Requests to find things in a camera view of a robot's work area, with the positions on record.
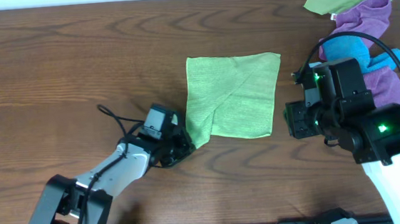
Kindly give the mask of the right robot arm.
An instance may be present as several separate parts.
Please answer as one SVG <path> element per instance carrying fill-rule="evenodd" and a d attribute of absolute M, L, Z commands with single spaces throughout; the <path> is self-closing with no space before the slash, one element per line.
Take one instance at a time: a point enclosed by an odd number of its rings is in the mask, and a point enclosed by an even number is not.
<path fill-rule="evenodd" d="M 374 105 L 357 60 L 339 59 L 295 73 L 304 100 L 286 103 L 289 134 L 324 136 L 328 146 L 349 151 L 400 224 L 400 104 Z"/>

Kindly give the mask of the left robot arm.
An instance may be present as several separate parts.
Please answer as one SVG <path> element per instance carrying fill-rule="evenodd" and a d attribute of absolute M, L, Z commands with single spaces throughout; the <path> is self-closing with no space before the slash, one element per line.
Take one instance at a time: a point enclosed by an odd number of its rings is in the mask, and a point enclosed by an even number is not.
<path fill-rule="evenodd" d="M 74 178 L 53 176 L 29 224 L 107 224 L 111 203 L 152 167 L 170 168 L 195 150 L 176 111 L 152 107 L 113 154 Z"/>

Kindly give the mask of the bright green cloth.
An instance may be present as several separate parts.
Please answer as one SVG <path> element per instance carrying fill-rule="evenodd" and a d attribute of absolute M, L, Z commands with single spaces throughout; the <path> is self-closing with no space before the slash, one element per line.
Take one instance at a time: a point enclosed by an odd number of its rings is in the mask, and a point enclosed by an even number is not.
<path fill-rule="evenodd" d="M 211 136 L 261 138 L 272 133 L 281 55 L 197 57 L 186 61 L 186 129 L 196 148 Z"/>

